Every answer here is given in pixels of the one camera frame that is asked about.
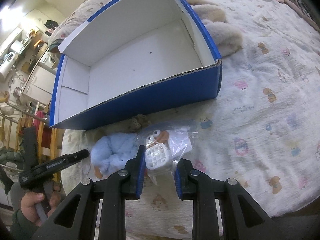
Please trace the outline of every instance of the metal screw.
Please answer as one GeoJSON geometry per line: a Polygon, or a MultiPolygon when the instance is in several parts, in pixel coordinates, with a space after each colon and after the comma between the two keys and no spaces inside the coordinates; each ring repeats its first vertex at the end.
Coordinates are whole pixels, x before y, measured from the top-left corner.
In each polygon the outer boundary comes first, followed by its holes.
{"type": "Polygon", "coordinates": [[[191,174],[192,176],[198,176],[198,175],[200,175],[200,171],[198,171],[198,170],[192,170],[192,171],[190,171],[190,174],[191,174]]]}
{"type": "Polygon", "coordinates": [[[88,184],[90,184],[90,182],[91,182],[91,179],[89,179],[89,178],[85,178],[85,179],[81,180],[82,185],[88,185],[88,184]]]}
{"type": "Polygon", "coordinates": [[[236,179],[234,179],[234,178],[230,178],[230,179],[228,179],[228,183],[229,183],[230,185],[235,185],[235,184],[237,184],[237,181],[236,181],[236,179]]]}
{"type": "Polygon", "coordinates": [[[119,170],[119,171],[118,171],[118,174],[119,174],[120,176],[125,176],[125,175],[128,174],[128,171],[127,171],[127,170],[119,170]]]}

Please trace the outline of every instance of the bright light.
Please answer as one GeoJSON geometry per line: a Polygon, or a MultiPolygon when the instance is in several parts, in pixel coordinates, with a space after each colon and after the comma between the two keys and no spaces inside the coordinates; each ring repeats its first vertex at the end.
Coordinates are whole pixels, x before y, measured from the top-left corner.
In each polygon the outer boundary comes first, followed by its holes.
{"type": "Polygon", "coordinates": [[[7,31],[12,29],[13,27],[16,27],[23,16],[24,14],[22,12],[22,7],[14,9],[9,9],[7,6],[4,7],[0,12],[2,29],[4,31],[7,31]]]}

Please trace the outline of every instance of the plastic bag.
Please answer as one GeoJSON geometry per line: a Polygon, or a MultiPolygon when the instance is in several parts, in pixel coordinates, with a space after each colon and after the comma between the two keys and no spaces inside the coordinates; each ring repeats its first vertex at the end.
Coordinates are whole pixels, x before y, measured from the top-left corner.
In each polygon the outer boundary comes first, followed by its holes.
{"type": "Polygon", "coordinates": [[[194,120],[179,120],[150,125],[138,134],[138,143],[146,146],[148,176],[155,184],[156,176],[174,174],[182,156],[193,149],[197,133],[194,120]]]}

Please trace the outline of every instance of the corrugated cardboard edge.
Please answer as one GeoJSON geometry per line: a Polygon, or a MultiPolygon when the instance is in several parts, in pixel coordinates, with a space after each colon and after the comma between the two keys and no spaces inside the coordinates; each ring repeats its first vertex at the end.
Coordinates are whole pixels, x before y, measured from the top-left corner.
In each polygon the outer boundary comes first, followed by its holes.
{"type": "Polygon", "coordinates": [[[137,91],[137,90],[140,90],[140,89],[143,89],[143,88],[146,88],[146,87],[149,87],[149,86],[152,86],[152,85],[154,85],[154,84],[158,84],[158,83],[161,83],[161,82],[164,82],[164,81],[167,81],[167,80],[171,80],[171,79],[174,79],[174,78],[183,76],[183,75],[188,75],[188,74],[191,74],[191,73],[194,73],[194,72],[202,71],[202,70],[204,70],[204,69],[213,68],[213,67],[218,67],[218,66],[221,65],[221,63],[222,63],[222,58],[217,59],[214,64],[211,64],[211,65],[209,65],[209,66],[205,66],[205,67],[196,68],[196,69],[193,69],[193,70],[181,72],[181,73],[176,74],[176,75],[173,75],[173,76],[171,76],[171,77],[168,77],[168,78],[165,78],[165,79],[161,79],[161,80],[155,81],[155,82],[153,82],[153,83],[150,83],[150,84],[147,84],[147,85],[144,85],[144,86],[135,88],[135,89],[130,90],[130,91],[126,92],[126,93],[123,93],[123,94],[121,94],[121,95],[119,95],[119,96],[116,96],[116,97],[111,98],[111,99],[109,99],[109,100],[107,100],[107,101],[104,101],[104,102],[102,102],[102,103],[100,103],[100,104],[97,104],[97,105],[95,105],[95,106],[92,106],[92,107],[90,107],[90,108],[88,108],[88,109],[86,109],[86,110],[84,110],[84,111],[82,111],[82,112],[80,112],[80,113],[78,113],[78,114],[75,114],[75,115],[73,115],[73,116],[71,116],[71,117],[69,117],[69,118],[67,118],[67,119],[65,119],[65,120],[63,120],[63,121],[61,121],[61,122],[58,122],[58,123],[56,123],[56,124],[54,124],[54,125],[51,125],[51,127],[54,127],[55,125],[57,125],[57,124],[59,124],[59,123],[62,123],[62,122],[65,122],[65,121],[67,121],[67,120],[70,119],[70,118],[73,118],[73,117],[75,117],[75,116],[77,116],[77,115],[79,115],[79,114],[82,114],[82,113],[85,113],[85,112],[87,112],[87,111],[90,111],[91,109],[94,109],[94,108],[96,108],[96,107],[98,107],[98,106],[101,106],[101,105],[103,105],[103,104],[107,104],[107,103],[109,103],[109,102],[111,102],[111,101],[113,101],[113,100],[116,100],[116,99],[118,99],[118,98],[120,98],[120,97],[123,97],[123,96],[125,96],[125,95],[128,95],[128,94],[130,94],[130,93],[132,93],[132,92],[135,92],[135,91],[137,91]]]}

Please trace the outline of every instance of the finger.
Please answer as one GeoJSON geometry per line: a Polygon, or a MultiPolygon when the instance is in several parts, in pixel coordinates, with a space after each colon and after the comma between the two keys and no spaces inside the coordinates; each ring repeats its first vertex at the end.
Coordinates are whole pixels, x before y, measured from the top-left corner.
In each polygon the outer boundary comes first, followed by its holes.
{"type": "Polygon", "coordinates": [[[53,184],[53,189],[56,191],[60,190],[60,185],[58,183],[53,184]]]}
{"type": "Polygon", "coordinates": [[[61,199],[61,196],[60,196],[60,193],[58,191],[52,192],[52,195],[51,195],[51,198],[50,198],[50,201],[49,201],[49,204],[50,204],[51,208],[57,207],[59,205],[59,203],[60,203],[60,199],[61,199]]]}
{"type": "Polygon", "coordinates": [[[44,200],[43,193],[27,192],[21,199],[21,208],[30,208],[44,200]]]}
{"type": "Polygon", "coordinates": [[[55,210],[56,210],[56,207],[52,208],[52,209],[48,212],[48,217],[50,217],[55,210]]]}

